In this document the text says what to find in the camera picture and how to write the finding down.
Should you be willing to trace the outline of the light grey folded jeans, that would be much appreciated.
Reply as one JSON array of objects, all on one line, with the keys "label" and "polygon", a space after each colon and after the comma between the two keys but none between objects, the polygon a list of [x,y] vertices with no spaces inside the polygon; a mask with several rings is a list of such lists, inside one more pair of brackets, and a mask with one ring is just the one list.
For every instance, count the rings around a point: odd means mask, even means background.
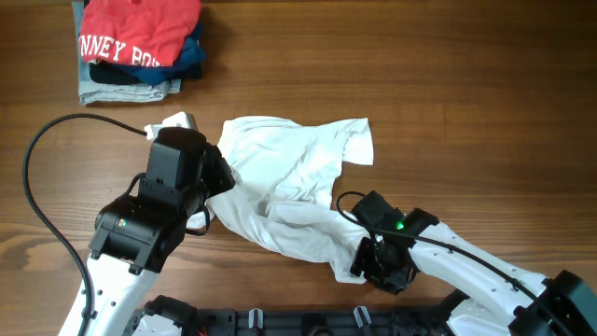
[{"label": "light grey folded jeans", "polygon": [[89,1],[74,2],[72,4],[76,27],[77,66],[78,66],[78,97],[82,105],[97,102],[132,102],[147,103],[164,99],[167,95],[181,90],[182,80],[174,79],[162,82],[156,86],[147,84],[116,85],[102,84],[90,78],[90,63],[82,60],[79,53],[78,38],[83,19],[84,7]]}]

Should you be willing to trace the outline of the grey rail clip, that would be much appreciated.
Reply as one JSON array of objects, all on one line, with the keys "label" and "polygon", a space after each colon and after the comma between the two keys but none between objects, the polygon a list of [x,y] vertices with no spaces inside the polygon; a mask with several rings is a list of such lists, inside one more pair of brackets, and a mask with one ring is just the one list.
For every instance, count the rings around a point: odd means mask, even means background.
[{"label": "grey rail clip", "polygon": [[248,313],[248,328],[261,330],[264,325],[264,314],[260,308],[253,308]]},{"label": "grey rail clip", "polygon": [[353,310],[354,319],[359,329],[368,328],[371,325],[371,318],[366,306],[357,306]]}]

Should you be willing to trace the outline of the red folded t-shirt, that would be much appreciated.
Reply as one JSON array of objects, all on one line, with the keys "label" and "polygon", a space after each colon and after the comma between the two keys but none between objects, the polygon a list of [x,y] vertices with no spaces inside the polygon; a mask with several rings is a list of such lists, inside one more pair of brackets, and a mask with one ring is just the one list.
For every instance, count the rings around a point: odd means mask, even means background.
[{"label": "red folded t-shirt", "polygon": [[78,38],[86,63],[171,66],[201,13],[200,0],[90,0]]}]

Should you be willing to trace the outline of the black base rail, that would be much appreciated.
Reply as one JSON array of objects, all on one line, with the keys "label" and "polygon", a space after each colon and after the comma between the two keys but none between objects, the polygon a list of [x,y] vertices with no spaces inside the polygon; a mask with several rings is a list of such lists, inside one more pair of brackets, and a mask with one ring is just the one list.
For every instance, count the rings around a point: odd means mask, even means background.
[{"label": "black base rail", "polygon": [[195,336],[309,336],[309,335],[372,335],[372,336],[449,336],[452,332],[442,321],[433,319],[425,307],[371,310],[371,325],[359,329],[353,309],[327,311],[263,311],[261,330],[248,328],[249,311],[232,309],[199,309],[185,326],[172,321],[159,326],[149,321],[150,315],[137,311],[123,333],[125,335],[195,335]]}]

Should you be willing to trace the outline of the navy blue folded garment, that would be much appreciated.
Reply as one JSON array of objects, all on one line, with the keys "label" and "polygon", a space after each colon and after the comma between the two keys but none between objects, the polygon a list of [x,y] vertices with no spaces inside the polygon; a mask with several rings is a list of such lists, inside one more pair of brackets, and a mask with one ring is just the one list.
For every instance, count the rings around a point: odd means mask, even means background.
[{"label": "navy blue folded garment", "polygon": [[158,85],[163,81],[172,79],[201,79],[201,64],[206,59],[206,54],[200,45],[202,31],[203,26],[198,23],[190,35],[186,37],[185,43],[172,66],[142,67],[113,64],[112,67],[149,85]]}]

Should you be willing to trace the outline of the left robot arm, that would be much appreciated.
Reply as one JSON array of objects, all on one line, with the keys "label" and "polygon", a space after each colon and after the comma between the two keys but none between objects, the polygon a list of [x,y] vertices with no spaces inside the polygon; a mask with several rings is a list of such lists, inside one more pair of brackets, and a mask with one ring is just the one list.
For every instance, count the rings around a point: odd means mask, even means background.
[{"label": "left robot arm", "polygon": [[183,242],[207,199],[232,189],[219,149],[192,129],[166,127],[153,140],[136,195],[125,193],[95,220],[81,285],[62,335],[119,335]]}]

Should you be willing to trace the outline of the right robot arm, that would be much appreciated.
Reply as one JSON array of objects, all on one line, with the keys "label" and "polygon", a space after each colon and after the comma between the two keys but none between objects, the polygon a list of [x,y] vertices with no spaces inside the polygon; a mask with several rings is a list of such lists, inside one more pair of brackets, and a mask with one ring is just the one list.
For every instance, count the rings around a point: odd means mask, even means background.
[{"label": "right robot arm", "polygon": [[405,214],[376,191],[362,194],[343,217],[368,236],[351,272],[392,294],[419,273],[455,290],[429,319],[450,335],[593,335],[596,296],[578,275],[549,278],[470,244],[420,208]]}]

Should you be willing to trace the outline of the right grey rail clip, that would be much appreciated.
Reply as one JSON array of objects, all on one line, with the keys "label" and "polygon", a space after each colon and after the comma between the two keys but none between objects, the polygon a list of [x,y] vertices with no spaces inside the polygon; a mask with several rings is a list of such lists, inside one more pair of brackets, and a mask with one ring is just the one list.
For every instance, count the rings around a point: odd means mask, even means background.
[{"label": "right grey rail clip", "polygon": [[371,325],[371,318],[366,306],[357,306],[353,310],[354,319],[359,329],[368,328]]}]

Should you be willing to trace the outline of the black folded garment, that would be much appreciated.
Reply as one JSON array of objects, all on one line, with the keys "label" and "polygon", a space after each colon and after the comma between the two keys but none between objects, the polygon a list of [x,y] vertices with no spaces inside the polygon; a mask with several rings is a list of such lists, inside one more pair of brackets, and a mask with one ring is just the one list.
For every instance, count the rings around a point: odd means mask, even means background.
[{"label": "black folded garment", "polygon": [[90,63],[90,78],[102,84],[156,86],[174,79],[201,79],[201,62],[175,62],[172,66],[144,67],[100,62]]}]

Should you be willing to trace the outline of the white t-shirt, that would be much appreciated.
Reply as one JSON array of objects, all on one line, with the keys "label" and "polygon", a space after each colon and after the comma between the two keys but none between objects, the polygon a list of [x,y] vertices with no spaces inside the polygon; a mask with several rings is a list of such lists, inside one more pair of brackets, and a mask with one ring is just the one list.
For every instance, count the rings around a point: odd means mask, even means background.
[{"label": "white t-shirt", "polygon": [[368,119],[301,126],[290,119],[242,117],[225,121],[217,144],[235,187],[207,200],[207,219],[292,259],[326,263],[340,283],[362,285],[350,272],[365,229],[332,210],[332,190],[345,162],[372,165]]}]

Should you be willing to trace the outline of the left grey rail clip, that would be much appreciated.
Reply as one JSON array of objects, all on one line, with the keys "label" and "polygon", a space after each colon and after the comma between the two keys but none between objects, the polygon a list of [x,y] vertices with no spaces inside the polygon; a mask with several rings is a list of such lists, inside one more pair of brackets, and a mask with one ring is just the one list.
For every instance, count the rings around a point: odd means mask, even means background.
[{"label": "left grey rail clip", "polygon": [[264,325],[264,314],[260,308],[253,308],[248,313],[248,328],[261,330]]}]

